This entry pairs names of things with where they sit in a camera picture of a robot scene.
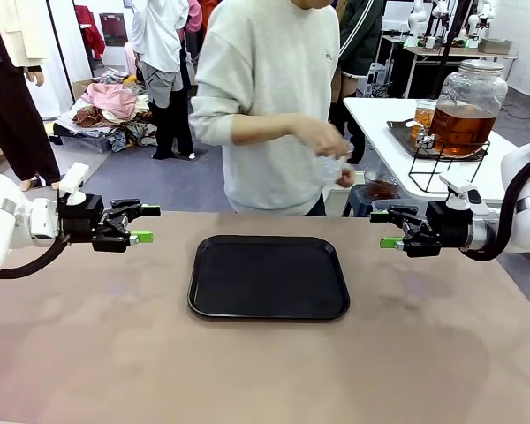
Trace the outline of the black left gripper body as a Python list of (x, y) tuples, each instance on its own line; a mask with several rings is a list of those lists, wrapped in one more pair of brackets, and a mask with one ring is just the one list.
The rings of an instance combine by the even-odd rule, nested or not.
[(112, 208), (105, 208), (102, 197), (86, 194), (78, 205), (69, 204), (69, 194), (57, 198), (58, 234), (61, 243), (109, 244), (115, 238), (105, 221)]

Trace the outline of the person's right hand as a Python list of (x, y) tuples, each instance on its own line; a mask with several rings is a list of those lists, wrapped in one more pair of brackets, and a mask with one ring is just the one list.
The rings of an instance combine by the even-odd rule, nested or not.
[(349, 143), (332, 124), (320, 123), (306, 127), (304, 140), (317, 156), (341, 158), (350, 153)]

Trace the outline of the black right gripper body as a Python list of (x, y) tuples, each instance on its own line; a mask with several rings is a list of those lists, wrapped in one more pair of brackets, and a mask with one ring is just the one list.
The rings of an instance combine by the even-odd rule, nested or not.
[(449, 208), (446, 201), (429, 202), (426, 210), (426, 223), (430, 247), (428, 257), (437, 256), (443, 248), (464, 247), (469, 237), (469, 227), (473, 223), (471, 210)]

